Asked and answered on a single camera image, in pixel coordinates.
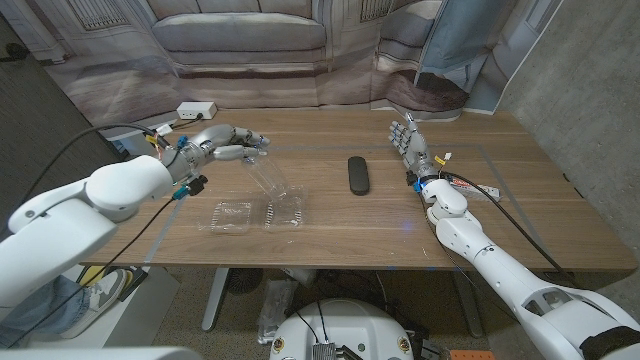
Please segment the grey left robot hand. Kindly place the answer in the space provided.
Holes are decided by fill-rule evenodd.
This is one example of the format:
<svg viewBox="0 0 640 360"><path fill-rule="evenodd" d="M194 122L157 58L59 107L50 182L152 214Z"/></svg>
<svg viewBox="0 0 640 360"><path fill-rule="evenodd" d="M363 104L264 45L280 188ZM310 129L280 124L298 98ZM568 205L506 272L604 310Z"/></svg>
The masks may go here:
<svg viewBox="0 0 640 360"><path fill-rule="evenodd" d="M242 127L219 124L206 128L189 138L177 152L168 152L165 167L174 182L197 177L214 161L233 161L267 155L271 140Z"/></svg>

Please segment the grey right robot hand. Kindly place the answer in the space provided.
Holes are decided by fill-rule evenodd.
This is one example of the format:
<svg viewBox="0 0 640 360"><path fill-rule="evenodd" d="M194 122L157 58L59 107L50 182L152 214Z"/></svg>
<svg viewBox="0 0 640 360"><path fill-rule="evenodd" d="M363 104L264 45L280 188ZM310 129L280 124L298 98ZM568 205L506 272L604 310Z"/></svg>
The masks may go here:
<svg viewBox="0 0 640 360"><path fill-rule="evenodd" d="M418 178L436 176L437 170L433 165L427 143L419 132L417 122L410 112L405 113L404 119L405 124L397 121L391 123L389 141L402 156L408 171Z"/></svg>

